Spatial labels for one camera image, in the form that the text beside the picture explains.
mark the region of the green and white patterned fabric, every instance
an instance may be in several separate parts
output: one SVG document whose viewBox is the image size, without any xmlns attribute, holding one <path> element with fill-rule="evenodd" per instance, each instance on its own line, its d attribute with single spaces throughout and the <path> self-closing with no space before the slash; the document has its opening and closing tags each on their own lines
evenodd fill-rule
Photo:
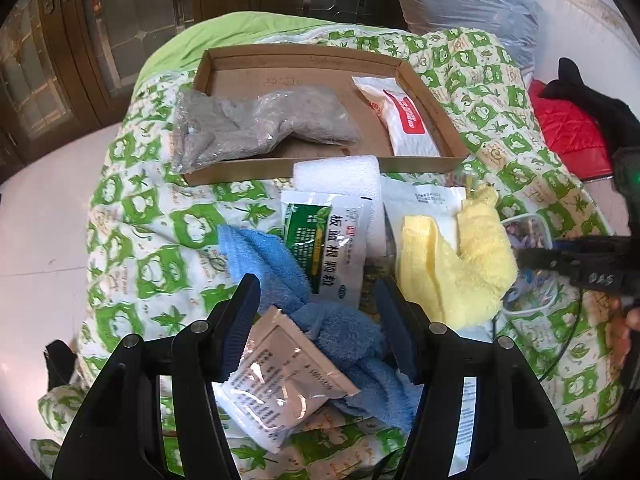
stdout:
<svg viewBox="0 0 640 480">
<path fill-rule="evenodd" d="M 494 36 L 468 29 L 416 36 L 331 24 L 262 41 L 328 44 L 407 59 L 471 151 L 465 166 L 500 193 L 502 217 L 537 212 L 555 237 L 609 231 L 584 186 L 546 147 L 520 72 Z M 263 232 L 280 226 L 279 193 L 290 186 L 286 180 L 188 187 L 172 173 L 169 132 L 176 92 L 193 77 L 194 70 L 166 72 L 139 85 L 106 155 L 87 228 L 90 313 L 78 338 L 81 383 L 56 388 L 40 401 L 59 442 L 84 391 L 124 335 L 137 332 L 146 340 L 174 335 L 233 294 L 237 283 L 218 249 L 217 225 Z M 439 181 L 432 174 L 392 176 L 415 184 Z M 499 328 L 541 374 L 567 338 L 577 305 L 577 291 L 561 281 L 548 316 L 503 319 Z M 544 381 L 581 467 L 602 450 L 620 394 L 607 316 L 607 298 L 585 294 L 574 339 Z M 170 382 L 161 383 L 168 463 L 179 472 Z M 405 440 L 399 430 L 372 418 L 355 419 L 325 407 L 298 428 L 281 453 L 270 454 L 222 417 L 243 479 L 366 476 Z M 33 449 L 43 468 L 50 468 L 55 445 L 34 441 Z"/>
</svg>

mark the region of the green and white medicine packet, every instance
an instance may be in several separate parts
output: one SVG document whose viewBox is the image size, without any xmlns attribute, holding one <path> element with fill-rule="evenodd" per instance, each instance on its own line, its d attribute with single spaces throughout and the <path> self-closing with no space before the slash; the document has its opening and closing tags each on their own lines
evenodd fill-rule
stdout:
<svg viewBox="0 0 640 480">
<path fill-rule="evenodd" d="M 212 386 L 216 403 L 272 453 L 327 400 L 360 392 L 275 306 L 252 326 L 238 370 Z"/>
<path fill-rule="evenodd" d="M 282 192 L 283 238 L 323 300 L 360 303 L 371 200 L 302 191 Z"/>
</svg>

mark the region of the cardboard box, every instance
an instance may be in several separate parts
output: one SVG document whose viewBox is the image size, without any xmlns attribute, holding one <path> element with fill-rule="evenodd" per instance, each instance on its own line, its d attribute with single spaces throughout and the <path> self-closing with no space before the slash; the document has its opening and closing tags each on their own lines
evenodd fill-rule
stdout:
<svg viewBox="0 0 640 480">
<path fill-rule="evenodd" d="M 352 76 L 395 77 L 414 101 L 441 157 L 394 156 L 388 132 Z M 308 44 L 264 44 L 212 48 L 202 56 L 196 90 L 226 98 L 254 98 L 278 88 L 324 85 L 360 129 L 361 141 L 345 148 L 289 137 L 264 155 L 225 160 L 186 174 L 190 186 L 261 178 L 290 177 L 301 160 L 345 155 L 375 155 L 380 171 L 445 173 L 468 155 L 449 116 L 411 66 L 398 58 L 350 48 Z"/>
</svg>

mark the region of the red quilted fabric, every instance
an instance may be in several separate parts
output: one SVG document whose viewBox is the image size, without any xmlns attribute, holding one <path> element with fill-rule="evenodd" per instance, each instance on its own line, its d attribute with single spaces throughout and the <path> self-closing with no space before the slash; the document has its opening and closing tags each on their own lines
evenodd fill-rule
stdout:
<svg viewBox="0 0 640 480">
<path fill-rule="evenodd" d="M 613 174 L 595 121 L 569 101 L 538 97 L 545 86 L 534 79 L 529 96 L 549 149 L 581 180 Z"/>
</svg>

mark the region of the silver bolt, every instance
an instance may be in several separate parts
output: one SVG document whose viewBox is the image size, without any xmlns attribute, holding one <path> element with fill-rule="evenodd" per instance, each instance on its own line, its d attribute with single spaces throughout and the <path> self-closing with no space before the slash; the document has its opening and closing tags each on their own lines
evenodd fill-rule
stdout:
<svg viewBox="0 0 640 480">
<path fill-rule="evenodd" d="M 498 338 L 498 345 L 500 345 L 505 350 L 510 350 L 511 348 L 513 348 L 513 339 L 505 335 L 501 335 Z"/>
<path fill-rule="evenodd" d="M 133 348 L 138 344 L 138 341 L 140 341 L 140 338 L 136 334 L 129 334 L 122 340 L 122 344 L 124 348 Z"/>
<path fill-rule="evenodd" d="M 191 331 L 194 334 L 201 334 L 203 332 L 206 332 L 207 328 L 209 328 L 209 323 L 204 320 L 194 321 L 193 323 L 191 323 Z"/>
<path fill-rule="evenodd" d="M 447 326 L 435 321 L 429 325 L 429 330 L 434 334 L 442 335 L 447 331 Z"/>
</svg>

